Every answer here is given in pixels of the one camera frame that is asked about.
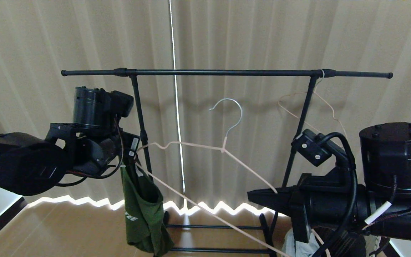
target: hanger hook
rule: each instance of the hanger hook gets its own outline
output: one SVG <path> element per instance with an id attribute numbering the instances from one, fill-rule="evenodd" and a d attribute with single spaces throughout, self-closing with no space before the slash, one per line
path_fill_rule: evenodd
<path id="1" fill-rule="evenodd" d="M 215 109 L 215 107 L 217 107 L 217 105 L 218 105 L 219 103 L 221 103 L 222 101 L 225 101 L 225 100 L 231 100 L 231 101 L 235 102 L 235 103 L 238 105 L 239 109 L 240 109 L 240 118 L 239 118 L 239 121 L 238 121 L 236 124 L 234 124 L 232 127 L 230 127 L 230 128 L 228 129 L 228 131 L 226 132 L 226 137 L 228 137 L 228 134 L 229 134 L 230 130 L 232 130 L 233 128 L 237 127 L 237 125 L 239 125 L 240 122 L 242 121 L 243 110 L 242 110 L 242 106 L 239 104 L 238 101 L 234 100 L 233 98 L 223 98 L 223 99 L 221 99 L 220 101 L 218 101 L 218 102 L 215 104 L 214 107 L 210 108 L 209 111 Z"/>

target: black clothing rack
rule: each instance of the black clothing rack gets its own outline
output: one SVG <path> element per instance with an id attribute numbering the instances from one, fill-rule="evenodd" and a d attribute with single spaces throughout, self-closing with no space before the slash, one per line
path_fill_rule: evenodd
<path id="1" fill-rule="evenodd" d="M 139 118 L 139 125 L 141 128 L 141 141 L 143 145 L 148 144 L 148 136 L 145 131 L 144 118 L 142 114 L 142 105 L 139 95 L 139 84 L 137 83 L 137 76 L 144 75 L 189 75 L 189 76 L 306 76 L 310 77 L 307 94 L 305 95 L 304 105 L 302 107 L 302 113 L 300 115 L 299 123 L 297 126 L 296 135 L 294 138 L 302 132 L 302 128 L 307 117 L 307 111 L 309 109 L 310 100 L 315 89 L 316 81 L 318 78 L 331 78 L 331 77 L 371 77 L 371 78 L 387 78 L 393 77 L 393 73 L 381 73 L 381 72 L 360 72 L 360 71 L 337 71 L 330 69 L 320 70 L 136 70 L 127 68 L 118 68 L 115 70 L 62 70 L 63 76 L 71 75 L 115 75 L 120 77 L 130 77 L 132 86 L 134 88 L 134 98 L 136 102 L 137 115 Z M 291 169 L 293 166 L 296 150 L 291 148 L 290 158 L 286 165 L 286 171 L 283 178 L 282 187 L 286 187 L 288 179 L 290 177 Z M 144 148 L 144 156 L 147 165 L 148 172 L 152 172 L 152 165 L 150 162 L 150 154 L 148 148 Z M 275 224 L 277 222 L 278 212 L 275 212 L 271 226 L 269 227 L 264 214 L 259 216 L 261 226 L 240 226 L 238 228 L 243 230 L 262 230 L 264 233 L 264 239 L 267 244 L 274 246 L 272 241 L 272 235 L 274 233 Z M 203 225 L 172 225 L 168 223 L 169 213 L 164 214 L 164 223 L 167 227 L 172 228 L 207 228 L 207 229 L 230 229 L 229 226 L 203 226 Z M 269 254 L 270 257 L 276 257 L 276 252 L 270 249 L 230 249 L 230 248 L 178 248 L 175 247 L 171 251 L 177 252 L 223 252 L 223 253 L 257 253 L 257 254 Z"/>

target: wooden floor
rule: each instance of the wooden floor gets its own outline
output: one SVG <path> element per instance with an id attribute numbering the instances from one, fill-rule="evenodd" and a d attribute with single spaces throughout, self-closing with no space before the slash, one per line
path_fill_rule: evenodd
<path id="1" fill-rule="evenodd" d="M 179 216 L 169 210 L 170 223 L 221 225 L 220 221 L 198 211 Z M 218 215 L 237 226 L 259 226 L 258 216 L 243 210 L 236 216 L 220 211 Z M 267 220 L 272 219 L 268 213 Z M 40 203 L 25 208 L 0 232 L 0 257 L 151 257 L 126 244 L 124 209 L 95 207 L 89 203 Z M 275 246 L 281 249 L 290 219 L 279 218 L 274 233 Z M 264 249 L 234 230 L 171 229 L 177 247 L 227 247 Z M 247 231 L 264 241 L 261 231 Z M 267 256 L 258 254 L 222 254 L 170 252 L 165 256 Z"/>

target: curtain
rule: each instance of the curtain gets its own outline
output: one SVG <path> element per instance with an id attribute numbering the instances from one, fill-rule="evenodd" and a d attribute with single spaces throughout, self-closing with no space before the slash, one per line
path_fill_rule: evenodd
<path id="1" fill-rule="evenodd" d="M 326 78 L 316 92 L 347 131 L 363 182 L 359 131 L 373 124 L 411 121 L 411 1 L 173 1 L 177 69 L 330 68 L 393 72 L 380 78 Z M 282 95 L 306 91 L 308 77 L 179 76 L 182 140 L 221 146 L 244 108 L 227 149 L 274 186 L 281 186 L 298 120 L 278 107 Z M 284 98 L 300 115 L 305 94 Z M 331 109 L 313 96 L 307 122 L 322 133 L 341 132 Z M 248 190 L 267 188 L 220 152 L 184 147 L 186 194 L 215 206 L 247 202 Z M 297 156 L 288 185 L 302 173 L 326 174 Z"/>
<path id="2" fill-rule="evenodd" d="M 60 70 L 172 69 L 172 60 L 166 1 L 0 1 L 0 133 L 44 138 L 51 122 L 72 122 L 76 86 L 133 95 L 129 78 L 62 77 Z M 176 140 L 173 78 L 141 76 L 139 88 L 150 141 Z M 120 126 L 139 134 L 136 107 Z M 181 191 L 178 148 L 152 150 L 151 158 L 153 172 Z M 67 175 L 63 182 L 75 180 Z M 181 203 L 160 189 L 166 201 Z M 117 173 L 104 180 L 87 179 L 27 200 L 63 195 L 115 203 L 123 199 L 121 178 Z"/>

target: green cloth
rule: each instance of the green cloth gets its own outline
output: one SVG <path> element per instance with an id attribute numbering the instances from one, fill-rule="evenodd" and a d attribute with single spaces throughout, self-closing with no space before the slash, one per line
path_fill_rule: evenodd
<path id="1" fill-rule="evenodd" d="M 134 164 L 121 168 L 125 194 L 127 243 L 155 256 L 166 254 L 174 243 L 163 223 L 163 195 Z"/>

